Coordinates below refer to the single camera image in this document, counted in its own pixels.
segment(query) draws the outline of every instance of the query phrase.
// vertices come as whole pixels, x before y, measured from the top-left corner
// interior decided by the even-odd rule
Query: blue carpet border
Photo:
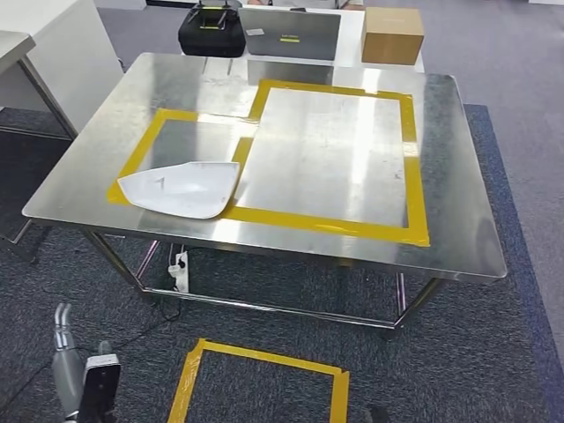
[[[526,323],[532,335],[533,356],[536,361],[539,384],[544,393],[550,421],[562,422],[564,372],[513,203],[489,112],[486,106],[482,105],[465,104],[464,109],[468,122],[473,123],[470,125],[472,139],[475,144],[480,143],[479,148],[476,150],[486,190],[501,194],[497,199],[490,198],[490,204],[498,232],[507,234],[506,237],[501,238],[501,247],[504,251],[508,271],[513,273],[515,280],[519,281],[516,289],[521,297]],[[485,113],[488,119],[477,117],[480,113]],[[485,159],[485,154],[488,154],[488,160]]]

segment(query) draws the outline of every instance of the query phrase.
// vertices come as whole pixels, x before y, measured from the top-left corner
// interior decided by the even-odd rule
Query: power strip
[[[176,289],[179,293],[189,293],[188,286],[188,253],[183,251],[176,255],[176,264],[168,266],[168,272],[176,279]]]

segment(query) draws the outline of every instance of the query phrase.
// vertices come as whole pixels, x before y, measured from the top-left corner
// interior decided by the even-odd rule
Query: gray carpet
[[[564,378],[488,111],[467,106],[467,113],[510,268],[504,281],[447,285],[387,343],[374,330],[187,302],[178,321],[162,323],[162,313],[174,315],[177,303],[159,309],[140,298],[76,231],[35,227],[25,242],[45,238],[39,264],[0,251],[0,420],[60,421],[48,366],[52,314],[60,301],[70,301],[79,345],[94,348],[104,338],[116,345],[124,366],[118,421],[165,421],[186,353],[197,338],[348,370],[350,422],[562,421]],[[4,192],[17,190],[10,183],[16,175],[24,180],[29,169],[39,175],[51,166],[42,159],[46,153],[26,149],[31,142],[53,149],[53,156],[64,149],[61,141],[0,134],[0,157],[17,157],[3,164],[11,171],[9,180],[0,180]],[[8,196],[7,208],[17,215],[31,185]],[[146,245],[111,242],[131,264]],[[168,253],[162,248],[146,279],[170,282],[165,275]],[[198,293],[359,315],[387,313],[392,290],[374,271],[208,249],[190,250],[190,269]],[[408,296],[421,285],[408,280]],[[322,375],[205,352],[186,421],[327,422],[329,389]]]
[[[426,70],[455,75],[464,102],[488,107],[564,363],[564,7],[526,0],[365,4],[419,9]],[[177,31],[186,13],[100,10],[126,65],[143,51],[180,53]]]

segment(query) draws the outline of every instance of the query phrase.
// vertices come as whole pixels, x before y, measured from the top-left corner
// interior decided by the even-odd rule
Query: robotic hand
[[[70,304],[59,304],[54,314],[55,354],[53,376],[64,410],[65,422],[109,423],[115,419],[116,391],[121,365],[108,341],[102,341],[98,355],[88,357],[86,365],[70,333]]]

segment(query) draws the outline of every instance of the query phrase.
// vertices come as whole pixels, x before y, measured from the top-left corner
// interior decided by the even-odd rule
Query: yellow tape square on floor
[[[346,423],[347,408],[349,403],[349,372],[339,367],[328,366],[314,361],[294,359],[284,355],[249,350],[233,345],[217,344],[200,338],[191,352],[186,354],[184,367],[176,389],[168,423],[184,423],[188,412],[190,397],[204,351],[230,354],[253,360],[262,360],[282,366],[302,368],[311,372],[332,376],[331,399],[329,423]]]

